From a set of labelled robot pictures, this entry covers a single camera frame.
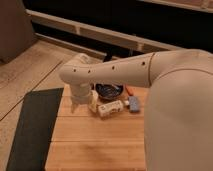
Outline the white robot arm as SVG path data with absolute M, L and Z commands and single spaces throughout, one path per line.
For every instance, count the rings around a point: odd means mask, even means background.
M 60 78 L 74 104 L 90 101 L 92 83 L 147 88 L 147 171 L 213 171 L 213 53 L 182 49 L 97 64 L 78 54 Z

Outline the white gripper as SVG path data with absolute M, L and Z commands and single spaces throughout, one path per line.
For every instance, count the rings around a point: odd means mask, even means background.
M 75 104 L 88 104 L 88 108 L 93 112 L 97 112 L 98 93 L 95 90 L 91 92 L 89 84 L 71 85 L 71 100 Z

